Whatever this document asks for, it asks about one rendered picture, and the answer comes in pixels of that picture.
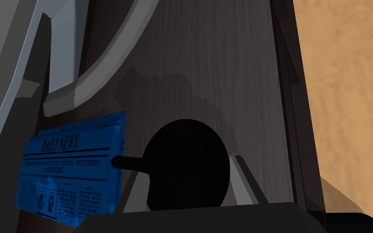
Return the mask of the grey curved frame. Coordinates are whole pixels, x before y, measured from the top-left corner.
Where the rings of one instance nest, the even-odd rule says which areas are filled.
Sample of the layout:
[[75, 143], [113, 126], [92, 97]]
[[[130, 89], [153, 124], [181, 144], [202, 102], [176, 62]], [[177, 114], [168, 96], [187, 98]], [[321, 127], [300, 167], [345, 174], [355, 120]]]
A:
[[133, 0], [120, 28], [99, 59], [78, 75], [88, 0], [18, 0], [0, 53], [0, 134], [17, 96], [43, 15], [53, 22], [47, 117], [92, 98], [125, 61], [159, 0]]

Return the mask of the blue newspaper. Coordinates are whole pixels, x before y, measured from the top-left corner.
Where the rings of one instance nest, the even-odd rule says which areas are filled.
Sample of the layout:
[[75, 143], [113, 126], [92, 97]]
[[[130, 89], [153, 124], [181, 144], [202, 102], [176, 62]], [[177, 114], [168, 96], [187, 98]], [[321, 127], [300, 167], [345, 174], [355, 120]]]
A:
[[40, 131], [25, 148], [17, 188], [19, 209], [78, 227], [114, 212], [122, 170], [111, 166], [125, 145], [125, 112]]

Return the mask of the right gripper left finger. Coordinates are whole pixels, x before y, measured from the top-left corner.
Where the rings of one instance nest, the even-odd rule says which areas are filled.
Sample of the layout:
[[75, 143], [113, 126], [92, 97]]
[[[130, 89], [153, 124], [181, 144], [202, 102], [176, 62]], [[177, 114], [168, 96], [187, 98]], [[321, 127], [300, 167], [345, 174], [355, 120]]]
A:
[[131, 171], [114, 212], [145, 212], [149, 185], [150, 178], [148, 174]]

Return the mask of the black ball door knob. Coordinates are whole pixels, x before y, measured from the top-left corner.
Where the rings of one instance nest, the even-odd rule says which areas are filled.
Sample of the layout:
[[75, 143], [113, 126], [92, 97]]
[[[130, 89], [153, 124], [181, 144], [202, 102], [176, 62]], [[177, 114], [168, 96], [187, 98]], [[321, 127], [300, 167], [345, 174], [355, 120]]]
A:
[[140, 158], [115, 156], [115, 169], [149, 175], [152, 211], [219, 207], [229, 186], [229, 156], [218, 134], [193, 119], [166, 124]]

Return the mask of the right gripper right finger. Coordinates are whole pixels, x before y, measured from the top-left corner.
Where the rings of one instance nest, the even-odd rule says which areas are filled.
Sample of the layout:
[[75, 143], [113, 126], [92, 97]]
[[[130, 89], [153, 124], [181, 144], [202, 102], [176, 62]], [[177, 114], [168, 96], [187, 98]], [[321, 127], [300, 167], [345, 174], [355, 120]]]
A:
[[237, 205], [269, 203], [241, 156], [229, 156], [229, 168], [229, 180], [231, 181]]

